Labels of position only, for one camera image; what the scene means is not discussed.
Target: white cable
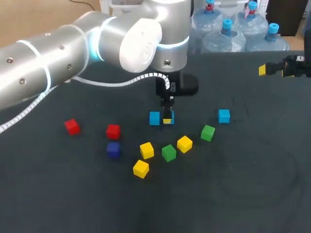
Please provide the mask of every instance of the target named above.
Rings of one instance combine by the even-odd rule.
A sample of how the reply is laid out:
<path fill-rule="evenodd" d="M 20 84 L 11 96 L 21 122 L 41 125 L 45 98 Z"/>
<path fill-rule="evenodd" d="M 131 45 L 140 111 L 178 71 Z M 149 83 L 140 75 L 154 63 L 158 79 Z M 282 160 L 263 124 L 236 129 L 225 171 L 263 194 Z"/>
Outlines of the white cable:
<path fill-rule="evenodd" d="M 143 74 L 140 75 L 134 79 L 131 79 L 127 82 L 124 83 L 99 83 L 99 82 L 95 82 L 95 81 L 91 81 L 91 80 L 87 80 L 87 79 L 83 79 L 79 76 L 73 77 L 72 79 L 82 82 L 82 83 L 86 83 L 89 85 L 94 85 L 94 86 L 105 86 L 105 87 L 122 87 L 122 86 L 128 86 L 131 85 L 139 80 L 145 79 L 145 78 L 151 78 L 151 77 L 157 77 L 157 78 L 161 78 L 164 80 L 165 82 L 165 88 L 168 90 L 170 88 L 170 81 L 168 79 L 168 77 L 166 77 L 164 74 L 160 74 L 160 73 L 148 73 L 148 74 Z"/>
<path fill-rule="evenodd" d="M 22 111 L 20 114 L 18 114 L 15 118 L 12 120 L 0 125 L 0 133 L 3 133 L 16 123 L 18 123 L 20 120 L 22 120 L 27 114 L 29 114 L 51 91 L 53 91 L 56 87 L 51 88 L 50 90 L 47 90 L 39 95 L 37 99 L 35 99 L 24 111 Z"/>

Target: blue bottle cap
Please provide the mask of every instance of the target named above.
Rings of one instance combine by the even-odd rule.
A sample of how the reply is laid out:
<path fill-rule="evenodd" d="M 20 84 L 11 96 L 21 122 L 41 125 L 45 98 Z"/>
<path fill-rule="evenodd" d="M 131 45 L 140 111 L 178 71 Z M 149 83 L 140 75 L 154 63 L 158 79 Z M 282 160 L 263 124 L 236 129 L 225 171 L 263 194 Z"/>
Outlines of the blue bottle cap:
<path fill-rule="evenodd" d="M 249 3 L 248 3 L 248 8 L 251 10 L 251 11 L 254 11 L 256 8 L 257 8 L 257 2 L 255 2 L 255 1 L 250 1 Z"/>
<path fill-rule="evenodd" d="M 225 18 L 223 20 L 223 29 L 231 29 L 232 26 L 232 20 L 229 18 Z"/>
<path fill-rule="evenodd" d="M 272 34 L 276 34 L 280 26 L 277 23 L 270 23 L 268 32 Z"/>

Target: black mat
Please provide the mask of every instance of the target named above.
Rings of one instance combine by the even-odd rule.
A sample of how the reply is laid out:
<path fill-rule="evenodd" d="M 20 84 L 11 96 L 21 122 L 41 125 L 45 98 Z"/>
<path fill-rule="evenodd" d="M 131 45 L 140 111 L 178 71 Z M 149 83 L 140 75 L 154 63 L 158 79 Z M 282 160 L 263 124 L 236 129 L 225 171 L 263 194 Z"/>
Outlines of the black mat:
<path fill-rule="evenodd" d="M 195 97 L 177 98 L 175 125 L 150 127 L 154 80 L 105 89 L 72 81 L 0 134 L 1 233 L 309 233 L 311 79 L 259 77 L 289 53 L 190 57 Z M 134 77 L 101 63 L 83 77 Z M 0 122 L 29 103 L 0 112 Z M 228 108 L 231 123 L 219 125 Z M 67 134 L 75 118 L 83 133 Z M 109 123 L 121 125 L 122 158 L 105 154 Z M 200 139 L 216 128 L 211 143 Z M 161 148 L 187 135 L 193 149 L 166 163 Z M 150 141 L 146 179 L 132 167 Z"/>

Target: floor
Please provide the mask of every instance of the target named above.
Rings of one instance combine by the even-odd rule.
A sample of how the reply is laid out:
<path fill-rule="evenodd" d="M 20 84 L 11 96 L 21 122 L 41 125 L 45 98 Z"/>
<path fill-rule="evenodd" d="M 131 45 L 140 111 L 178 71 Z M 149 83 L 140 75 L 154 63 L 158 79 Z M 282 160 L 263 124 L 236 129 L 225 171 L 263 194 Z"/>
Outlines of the floor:
<path fill-rule="evenodd" d="M 96 10 L 101 10 L 99 0 L 85 1 Z M 69 24 L 91 10 L 86 4 L 69 0 L 1 0 L 0 47 Z M 292 50 L 304 49 L 303 36 L 300 33 L 285 39 Z"/>

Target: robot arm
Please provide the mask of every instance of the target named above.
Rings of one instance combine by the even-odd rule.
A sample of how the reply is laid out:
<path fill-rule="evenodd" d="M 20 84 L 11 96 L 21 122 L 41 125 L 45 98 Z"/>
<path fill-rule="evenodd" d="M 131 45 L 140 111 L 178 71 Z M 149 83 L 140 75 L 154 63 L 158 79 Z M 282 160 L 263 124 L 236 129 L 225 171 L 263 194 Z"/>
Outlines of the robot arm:
<path fill-rule="evenodd" d="M 120 17 L 89 12 L 71 25 L 0 49 L 0 109 L 105 61 L 133 73 L 172 73 L 187 63 L 190 0 L 145 0 Z"/>
<path fill-rule="evenodd" d="M 259 75 L 272 75 L 282 71 L 283 77 L 311 77 L 311 29 L 304 36 L 305 56 L 290 55 L 279 63 L 266 63 L 259 67 Z"/>

